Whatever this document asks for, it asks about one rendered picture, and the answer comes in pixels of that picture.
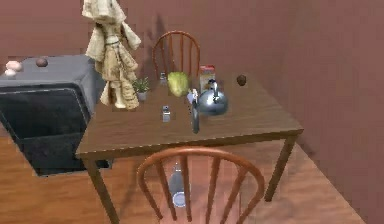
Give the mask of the brown wooden dining table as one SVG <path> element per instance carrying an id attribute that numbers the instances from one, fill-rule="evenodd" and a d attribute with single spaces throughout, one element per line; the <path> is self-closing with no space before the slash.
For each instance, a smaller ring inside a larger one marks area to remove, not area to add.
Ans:
<path id="1" fill-rule="evenodd" d="M 254 76 L 249 75 L 243 87 L 237 84 L 234 75 L 224 75 L 218 81 L 229 100 L 228 111 L 203 119 L 197 134 L 192 132 L 189 102 L 169 94 L 162 84 L 133 112 L 114 112 L 101 103 L 96 105 L 76 156 L 83 160 L 111 224 L 119 224 L 119 218 L 96 162 L 152 154 L 170 147 L 226 146 L 282 139 L 284 146 L 265 194 L 267 202 L 272 200 L 303 127 Z M 165 105 L 171 112 L 169 122 L 162 118 Z"/>

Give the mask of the silver metal kettle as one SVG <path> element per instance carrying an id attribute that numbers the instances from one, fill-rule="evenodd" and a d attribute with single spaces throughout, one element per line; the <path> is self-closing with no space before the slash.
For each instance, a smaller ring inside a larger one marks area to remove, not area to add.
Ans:
<path id="1" fill-rule="evenodd" d="M 223 115 L 228 109 L 228 99 L 219 90 L 218 83 L 211 79 L 208 81 L 209 89 L 202 92 L 197 98 L 198 111 L 208 116 Z"/>

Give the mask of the red and cream box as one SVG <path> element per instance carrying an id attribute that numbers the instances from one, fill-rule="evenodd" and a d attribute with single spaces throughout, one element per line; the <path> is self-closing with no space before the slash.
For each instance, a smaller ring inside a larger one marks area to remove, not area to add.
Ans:
<path id="1" fill-rule="evenodd" d="M 202 65 L 199 68 L 200 92 L 204 92 L 210 88 L 209 81 L 211 79 L 215 79 L 215 66 Z"/>

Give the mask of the orange wooden spindle chair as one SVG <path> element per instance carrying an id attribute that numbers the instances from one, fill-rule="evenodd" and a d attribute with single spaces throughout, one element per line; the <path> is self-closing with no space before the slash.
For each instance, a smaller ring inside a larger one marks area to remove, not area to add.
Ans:
<path id="1" fill-rule="evenodd" d="M 186 206 L 176 207 L 169 190 L 173 167 L 182 169 Z M 245 158 L 208 147 L 178 147 L 149 156 L 138 168 L 139 187 L 156 224 L 247 224 L 264 197 L 265 180 Z"/>
<path id="2" fill-rule="evenodd" d="M 200 45 L 195 37 L 184 31 L 163 34 L 152 48 L 152 62 L 157 78 L 164 72 L 184 72 L 197 76 L 200 67 Z"/>

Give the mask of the small green potted plant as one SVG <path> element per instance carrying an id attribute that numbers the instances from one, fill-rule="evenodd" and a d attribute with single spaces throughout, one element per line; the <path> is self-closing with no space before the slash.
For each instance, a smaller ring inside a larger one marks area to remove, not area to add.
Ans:
<path id="1" fill-rule="evenodd" d="M 139 101 L 145 101 L 147 98 L 147 92 L 150 89 L 149 87 L 149 79 L 147 77 L 136 79 L 133 82 L 133 87 L 137 94 Z"/>

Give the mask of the clear glass bottle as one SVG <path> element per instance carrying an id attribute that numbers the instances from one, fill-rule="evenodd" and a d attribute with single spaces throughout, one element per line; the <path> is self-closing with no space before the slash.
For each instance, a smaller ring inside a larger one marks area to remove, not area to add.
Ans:
<path id="1" fill-rule="evenodd" d="M 173 167 L 173 172 L 169 179 L 169 190 L 172 197 L 173 204 L 182 208 L 186 206 L 185 193 L 184 193 L 184 184 L 182 169 L 178 163 Z"/>

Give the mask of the beige stone statue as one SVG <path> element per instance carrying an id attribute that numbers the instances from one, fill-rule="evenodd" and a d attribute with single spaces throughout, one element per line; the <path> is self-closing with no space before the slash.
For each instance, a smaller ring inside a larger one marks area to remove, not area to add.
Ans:
<path id="1" fill-rule="evenodd" d="M 82 15 L 95 24 L 86 55 L 95 61 L 95 70 L 106 82 L 100 101 L 118 109 L 137 108 L 133 83 L 138 63 L 130 51 L 140 46 L 140 37 L 125 22 L 117 0 L 83 0 Z"/>

